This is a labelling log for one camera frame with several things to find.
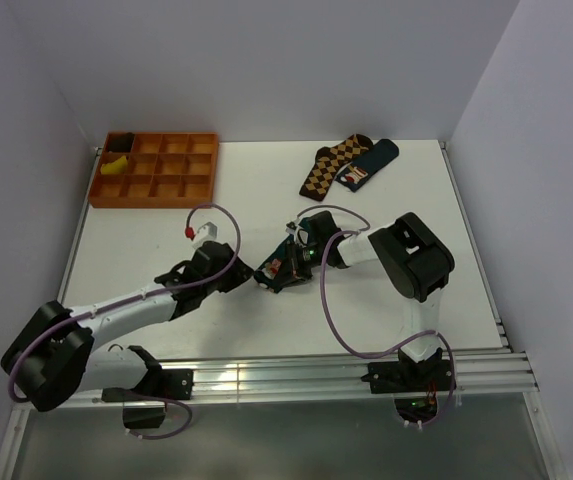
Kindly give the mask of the green reindeer sock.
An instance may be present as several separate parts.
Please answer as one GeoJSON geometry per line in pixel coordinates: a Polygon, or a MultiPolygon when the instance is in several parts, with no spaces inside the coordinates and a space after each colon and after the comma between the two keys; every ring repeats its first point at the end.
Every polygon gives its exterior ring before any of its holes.
{"type": "Polygon", "coordinates": [[[285,265],[287,237],[278,245],[276,250],[255,270],[253,278],[263,289],[273,292],[273,279],[280,270],[290,270],[285,265]]]}

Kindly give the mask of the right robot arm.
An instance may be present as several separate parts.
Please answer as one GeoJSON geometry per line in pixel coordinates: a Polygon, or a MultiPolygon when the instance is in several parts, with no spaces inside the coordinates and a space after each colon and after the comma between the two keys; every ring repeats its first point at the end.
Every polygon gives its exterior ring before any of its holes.
{"type": "Polygon", "coordinates": [[[367,375],[372,386],[392,392],[455,388],[454,355],[438,330],[441,298],[455,260],[416,214],[406,213],[379,228],[352,231],[338,227],[331,210],[310,207],[287,224],[286,232],[286,239],[255,271],[260,286],[279,293],[311,281],[315,269],[378,262],[404,300],[404,337],[382,352],[346,350],[371,360],[397,355],[391,373],[367,375]]]}

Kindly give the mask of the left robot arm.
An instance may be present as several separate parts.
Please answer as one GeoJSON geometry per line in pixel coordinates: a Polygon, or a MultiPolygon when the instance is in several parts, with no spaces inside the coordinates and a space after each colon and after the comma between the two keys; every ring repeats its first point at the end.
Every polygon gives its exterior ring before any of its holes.
{"type": "Polygon", "coordinates": [[[252,276],[252,268],[228,244],[207,241],[191,259],[131,294],[74,308],[47,302],[2,356],[9,394],[47,412],[87,390],[115,390],[125,399],[173,391],[159,360],[143,347],[107,351],[105,345],[187,315],[210,294],[228,293],[252,276]]]}

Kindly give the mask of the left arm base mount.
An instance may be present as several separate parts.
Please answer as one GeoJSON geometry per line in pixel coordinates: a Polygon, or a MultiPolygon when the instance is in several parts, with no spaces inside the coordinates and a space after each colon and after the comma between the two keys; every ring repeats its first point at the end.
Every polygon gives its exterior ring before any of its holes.
{"type": "Polygon", "coordinates": [[[185,431],[193,412],[186,404],[191,399],[194,372],[191,369],[160,369],[147,374],[133,389],[107,388],[102,391],[104,403],[122,405],[122,423],[127,433],[146,440],[162,440],[185,431]],[[167,433],[155,433],[170,419],[170,408],[183,410],[184,420],[167,433]]]}

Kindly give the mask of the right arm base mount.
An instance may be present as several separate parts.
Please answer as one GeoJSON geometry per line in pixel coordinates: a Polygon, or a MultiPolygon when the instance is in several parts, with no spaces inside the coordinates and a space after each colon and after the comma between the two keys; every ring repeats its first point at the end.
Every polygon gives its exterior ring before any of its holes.
{"type": "Polygon", "coordinates": [[[391,394],[398,415],[403,421],[424,425],[440,411],[438,395],[451,400],[456,389],[453,367],[441,358],[414,362],[406,357],[392,362],[371,362],[361,377],[374,395],[391,394]]]}

